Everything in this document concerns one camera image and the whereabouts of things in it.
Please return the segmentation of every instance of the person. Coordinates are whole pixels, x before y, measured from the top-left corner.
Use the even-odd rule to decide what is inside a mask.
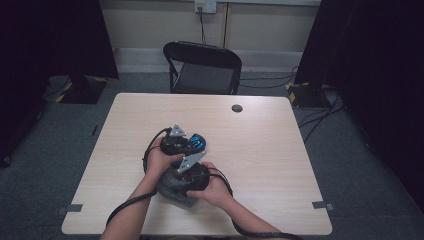
[[[129,199],[154,191],[161,175],[171,163],[181,160],[184,155],[165,155],[159,148],[161,138],[153,143],[148,159],[147,170],[143,179],[135,188]],[[213,163],[204,162],[211,173],[219,174]],[[249,232],[280,232],[277,228],[256,216],[228,192],[225,183],[214,176],[210,177],[209,185],[203,191],[187,191],[193,198],[204,199],[209,204],[221,208],[242,229]],[[131,204],[119,211],[109,222],[101,240],[109,239],[139,239],[146,218],[150,198]]]

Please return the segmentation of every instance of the black chair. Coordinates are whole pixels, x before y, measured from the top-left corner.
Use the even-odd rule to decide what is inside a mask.
[[[242,63],[234,52],[217,46],[175,41],[166,44],[163,53],[169,63],[171,93],[237,94]],[[174,62],[183,63],[179,72]]]

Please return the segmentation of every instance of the controller cable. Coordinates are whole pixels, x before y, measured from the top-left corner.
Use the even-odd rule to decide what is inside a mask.
[[[170,131],[171,128],[165,128],[163,130],[161,130],[158,134],[156,134],[156,136],[153,138],[153,140],[150,142],[146,152],[144,153],[144,158],[143,158],[143,168],[144,171],[146,171],[147,169],[147,157],[149,156],[150,150],[152,149],[152,145],[154,143],[154,141],[159,137],[159,135],[161,135],[163,132],[167,132]],[[233,190],[231,189],[230,183],[228,182],[228,179],[225,177],[225,175],[218,169],[216,168],[208,168],[210,170],[215,170],[218,171],[220,174],[213,174],[213,173],[209,173],[209,174],[200,174],[200,175],[192,175],[193,178],[195,177],[204,177],[204,176],[210,176],[210,177],[217,177],[219,179],[221,179],[225,186],[228,189],[228,192],[231,194],[231,196],[233,196]],[[134,197],[131,199],[128,199],[127,201],[125,201],[124,203],[122,203],[121,205],[119,205],[109,216],[109,218],[107,219],[106,222],[106,226],[109,224],[109,222],[112,220],[112,218],[122,209],[128,207],[131,204],[134,204],[136,202],[142,201],[144,199],[150,198],[154,195],[157,194],[157,189],[155,188],[152,192],[147,193],[147,194],[143,194],[141,196],[138,197]],[[236,229],[236,231],[238,233],[240,233],[243,236],[246,237],[253,237],[253,238],[286,238],[286,239],[290,239],[290,240],[303,240],[301,237],[291,234],[291,233],[284,233],[284,232],[249,232],[246,231],[244,229],[242,229],[239,225],[237,225],[237,223],[234,222],[234,220],[231,220],[233,223],[234,228]]]

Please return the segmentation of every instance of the table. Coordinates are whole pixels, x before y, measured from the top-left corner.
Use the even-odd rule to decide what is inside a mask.
[[[243,110],[232,110],[238,104]],[[281,231],[327,235],[332,226],[288,99],[283,97],[121,93],[115,98],[68,212],[65,234],[101,234],[109,214],[143,177],[142,157],[163,128],[201,134],[206,156],[224,172],[234,197]],[[152,198],[146,235],[238,235],[222,210],[191,209]]]

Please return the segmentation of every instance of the hand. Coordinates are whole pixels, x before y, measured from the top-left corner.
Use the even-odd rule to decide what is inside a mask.
[[[203,165],[209,168],[216,168],[210,162],[204,162]],[[214,169],[209,169],[211,174],[220,174]],[[232,199],[230,192],[225,183],[218,177],[211,176],[209,185],[203,191],[187,191],[187,196],[206,200],[208,203],[222,208],[223,203]]]
[[[154,175],[160,177],[171,165],[171,163],[183,159],[184,154],[166,155],[160,149],[161,138],[157,138],[150,148],[150,153],[147,158],[146,175]]]

